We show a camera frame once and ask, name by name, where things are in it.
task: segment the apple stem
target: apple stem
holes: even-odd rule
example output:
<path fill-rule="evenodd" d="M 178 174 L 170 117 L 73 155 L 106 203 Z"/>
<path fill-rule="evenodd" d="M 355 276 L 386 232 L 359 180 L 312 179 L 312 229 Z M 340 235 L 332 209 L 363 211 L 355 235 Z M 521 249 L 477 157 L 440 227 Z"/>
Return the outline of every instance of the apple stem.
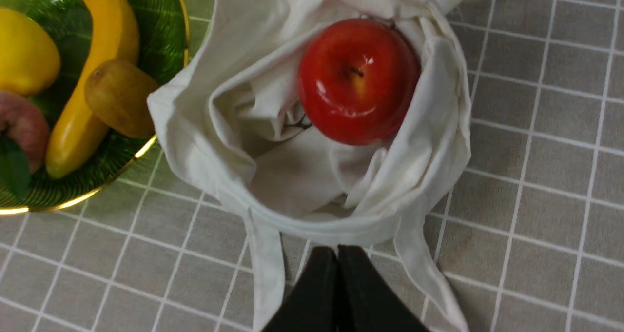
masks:
<path fill-rule="evenodd" d="M 357 76 L 364 77 L 364 73 L 363 73 L 363 72 L 361 72 L 361 70 L 357 70 L 357 69 L 356 69 L 356 68 L 354 68 L 354 67 L 350 67 L 350 68 L 349 68 L 349 71 L 350 71 L 350 72 L 355 72 L 355 73 L 357 74 Z"/>

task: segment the gold plate rim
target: gold plate rim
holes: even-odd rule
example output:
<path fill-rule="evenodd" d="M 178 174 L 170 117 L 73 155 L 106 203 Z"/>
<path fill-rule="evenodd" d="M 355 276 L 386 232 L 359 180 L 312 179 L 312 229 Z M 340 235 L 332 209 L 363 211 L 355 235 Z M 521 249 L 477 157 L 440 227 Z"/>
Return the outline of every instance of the gold plate rim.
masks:
<path fill-rule="evenodd" d="M 187 5 L 185 3 L 184 0 L 179 0 L 180 1 L 180 5 L 182 7 L 182 14 L 184 16 L 184 25 L 185 25 L 185 31 L 186 31 L 186 48 L 184 50 L 184 67 L 189 66 L 189 48 L 190 48 L 190 19 L 189 19 L 189 11 L 187 10 Z M 134 164 L 136 161 L 138 161 L 139 159 L 141 159 L 145 154 L 147 154 L 147 152 L 153 147 L 154 144 L 156 144 L 156 141 L 158 140 L 158 136 L 153 136 L 152 138 L 150 138 L 149 141 L 147 141 L 147 143 L 145 143 L 145 145 L 143 145 L 143 147 L 141 147 L 141 149 L 134 154 L 134 156 L 132 157 L 132 159 L 130 161 L 128 161 L 128 163 L 126 165 L 124 165 L 115 175 L 113 175 L 110 179 L 108 179 L 106 182 L 102 183 L 102 185 L 94 188 L 93 190 L 87 192 L 86 194 L 83 194 L 81 196 L 78 196 L 72 200 L 69 200 L 65 203 L 62 203 L 60 205 L 55 205 L 55 206 L 50 206 L 47 208 L 30 208 L 28 206 L 23 206 L 20 208 L 0 208 L 0 218 L 1 217 L 8 217 L 8 216 L 15 216 L 15 215 L 21 215 L 21 214 L 26 214 L 26 213 L 47 213 L 47 212 L 56 212 L 57 210 L 62 210 L 65 208 L 69 208 L 70 206 L 74 206 L 74 205 L 78 205 L 80 203 L 82 203 L 83 201 L 91 198 L 92 196 L 98 194 L 100 191 L 102 191 L 104 188 L 106 188 L 107 186 L 111 185 L 111 183 L 113 183 L 113 181 L 115 181 L 116 179 L 118 179 L 118 177 L 123 174 L 123 172 L 125 172 L 130 166 L 132 166 L 132 164 Z"/>

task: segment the green glass plate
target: green glass plate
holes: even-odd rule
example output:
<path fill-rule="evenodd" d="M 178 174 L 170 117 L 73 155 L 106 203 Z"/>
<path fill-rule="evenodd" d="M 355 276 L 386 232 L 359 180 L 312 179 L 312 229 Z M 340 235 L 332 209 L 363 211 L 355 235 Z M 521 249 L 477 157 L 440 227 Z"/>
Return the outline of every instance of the green glass plate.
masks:
<path fill-rule="evenodd" d="M 141 34 L 138 67 L 161 84 L 189 61 L 189 17 L 183 0 L 127 0 Z M 80 0 L 0 0 L 0 7 L 23 12 L 52 37 L 62 58 L 53 87 L 31 100 L 54 126 L 71 96 L 91 47 L 91 14 Z M 33 175 L 25 201 L 0 186 L 0 216 L 53 211 L 80 203 L 111 183 L 156 141 L 131 139 L 111 130 L 96 154 L 76 172 L 52 180 L 45 168 Z"/>

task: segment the kiwi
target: kiwi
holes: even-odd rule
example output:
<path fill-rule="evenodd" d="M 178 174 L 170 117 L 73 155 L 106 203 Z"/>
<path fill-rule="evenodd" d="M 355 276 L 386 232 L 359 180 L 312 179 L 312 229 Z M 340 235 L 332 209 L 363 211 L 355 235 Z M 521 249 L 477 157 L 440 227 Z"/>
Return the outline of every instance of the kiwi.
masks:
<path fill-rule="evenodd" d="M 107 61 L 87 79 L 85 99 L 94 115 L 120 134 L 150 138 L 156 133 L 147 97 L 158 83 L 123 60 Z"/>

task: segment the white cloth bag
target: white cloth bag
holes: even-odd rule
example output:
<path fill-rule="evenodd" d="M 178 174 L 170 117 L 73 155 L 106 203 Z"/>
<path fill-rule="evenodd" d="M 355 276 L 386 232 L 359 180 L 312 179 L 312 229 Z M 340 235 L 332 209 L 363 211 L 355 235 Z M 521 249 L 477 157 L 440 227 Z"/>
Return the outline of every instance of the white cloth bag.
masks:
<path fill-rule="evenodd" d="M 427 212 L 470 158 L 466 62 L 443 15 L 460 1 L 216 0 L 211 32 L 192 63 L 150 96 L 174 173 L 245 222 L 255 331 L 283 299 L 280 232 L 324 245 L 394 238 L 410 279 L 468 331 L 423 237 Z M 394 22 L 423 74 L 396 137 L 351 147 L 303 126 L 296 75 L 315 35 L 361 16 Z"/>

